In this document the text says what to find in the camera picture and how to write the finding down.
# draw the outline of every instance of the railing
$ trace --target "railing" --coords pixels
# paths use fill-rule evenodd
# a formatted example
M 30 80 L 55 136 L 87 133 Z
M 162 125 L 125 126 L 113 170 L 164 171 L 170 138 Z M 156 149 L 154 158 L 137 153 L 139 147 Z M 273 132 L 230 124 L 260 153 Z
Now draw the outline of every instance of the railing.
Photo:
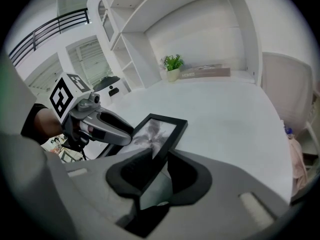
M 79 9 L 56 17 L 41 25 L 30 34 L 28 34 L 18 45 L 10 52 L 9 57 L 14 66 L 17 66 L 24 57 L 34 52 L 40 44 L 60 35 L 78 24 L 89 24 L 88 9 Z

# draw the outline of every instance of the picture frame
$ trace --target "picture frame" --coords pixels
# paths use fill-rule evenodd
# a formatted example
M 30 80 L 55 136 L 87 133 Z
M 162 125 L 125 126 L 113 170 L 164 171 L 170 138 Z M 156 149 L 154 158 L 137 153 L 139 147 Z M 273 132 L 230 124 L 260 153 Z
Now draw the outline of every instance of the picture frame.
M 169 136 L 166 138 L 165 142 L 162 144 L 159 150 L 157 150 L 155 157 L 153 158 L 154 162 L 160 163 L 161 161 L 165 160 L 167 156 L 167 153 L 170 149 L 174 149 L 179 140 L 181 139 L 183 133 L 185 132 L 187 126 L 188 126 L 188 121 L 184 119 L 179 119 L 179 118 L 174 118 L 174 117 L 169 117 L 169 116 L 164 116 L 164 115 L 159 115 L 159 114 L 153 114 L 150 113 L 145 119 L 143 119 L 133 130 L 131 137 L 132 137 L 132 142 L 135 141 L 135 135 L 139 133 L 140 130 L 143 129 L 143 127 L 150 122 L 150 120 L 155 120 L 155 121 L 160 121 L 165 124 L 170 124 L 174 125 L 174 129 L 172 132 L 170 132 Z M 117 155 L 121 149 L 124 148 L 123 146 L 119 145 L 113 145 L 109 144 L 101 153 L 98 155 L 98 158 L 103 158 L 103 157 L 109 157 L 109 156 L 114 156 Z

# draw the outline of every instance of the black sleeve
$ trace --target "black sleeve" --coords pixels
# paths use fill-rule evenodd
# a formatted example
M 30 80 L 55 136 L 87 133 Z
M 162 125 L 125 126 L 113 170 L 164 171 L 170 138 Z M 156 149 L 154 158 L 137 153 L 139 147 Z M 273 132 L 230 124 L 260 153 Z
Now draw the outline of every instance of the black sleeve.
M 47 107 L 38 103 L 35 103 L 33 105 L 21 131 L 21 135 L 35 140 L 40 145 L 42 145 L 48 140 L 48 138 L 43 138 L 35 129 L 35 117 L 37 113 L 42 109 L 47 109 Z

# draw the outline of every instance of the photo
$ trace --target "photo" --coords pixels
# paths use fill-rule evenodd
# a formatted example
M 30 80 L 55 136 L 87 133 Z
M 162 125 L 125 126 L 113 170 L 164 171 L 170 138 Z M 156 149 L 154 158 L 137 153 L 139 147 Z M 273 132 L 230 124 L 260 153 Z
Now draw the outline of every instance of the photo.
M 150 119 L 133 136 L 131 143 L 124 146 L 118 154 L 143 148 L 151 148 L 152 158 L 154 158 L 175 128 L 175 124 Z

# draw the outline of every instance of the green plant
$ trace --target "green plant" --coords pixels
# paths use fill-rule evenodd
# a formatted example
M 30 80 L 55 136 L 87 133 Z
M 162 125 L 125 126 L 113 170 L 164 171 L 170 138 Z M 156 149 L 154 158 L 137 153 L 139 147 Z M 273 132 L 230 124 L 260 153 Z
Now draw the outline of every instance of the green plant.
M 168 71 L 176 70 L 180 68 L 183 64 L 184 61 L 181 59 L 181 56 L 179 54 L 176 54 L 175 56 L 165 56 L 163 60 L 163 65 Z

